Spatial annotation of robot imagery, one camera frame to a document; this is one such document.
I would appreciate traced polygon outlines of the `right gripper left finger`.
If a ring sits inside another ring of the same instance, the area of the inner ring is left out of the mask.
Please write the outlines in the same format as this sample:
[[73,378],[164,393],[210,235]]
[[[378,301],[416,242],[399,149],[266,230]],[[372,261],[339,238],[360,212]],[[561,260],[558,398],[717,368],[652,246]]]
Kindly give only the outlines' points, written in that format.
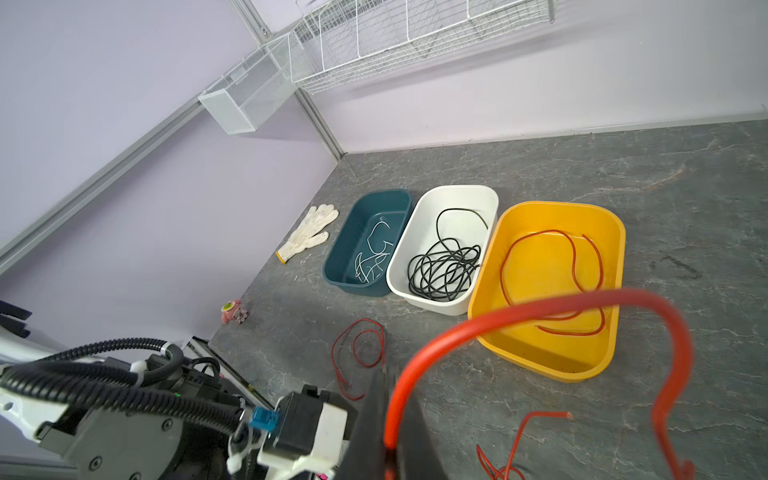
[[387,370],[381,368],[372,376],[336,479],[385,478],[387,449],[383,439],[389,398]]

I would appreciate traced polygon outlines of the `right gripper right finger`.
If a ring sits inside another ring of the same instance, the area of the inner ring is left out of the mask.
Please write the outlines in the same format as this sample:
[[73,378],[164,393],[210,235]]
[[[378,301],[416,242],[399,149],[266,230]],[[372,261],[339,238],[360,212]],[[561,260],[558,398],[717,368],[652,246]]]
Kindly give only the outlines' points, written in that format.
[[445,480],[447,478],[422,409],[414,396],[409,398],[400,423],[395,454],[395,478],[403,480]]

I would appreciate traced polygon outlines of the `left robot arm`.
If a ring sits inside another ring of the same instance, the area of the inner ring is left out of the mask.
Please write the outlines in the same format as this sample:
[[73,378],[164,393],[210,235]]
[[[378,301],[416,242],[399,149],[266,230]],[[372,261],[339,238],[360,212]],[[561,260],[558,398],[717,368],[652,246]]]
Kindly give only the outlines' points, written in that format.
[[262,479],[248,416],[265,400],[203,340],[106,340],[52,352],[1,306],[1,415],[79,479]]

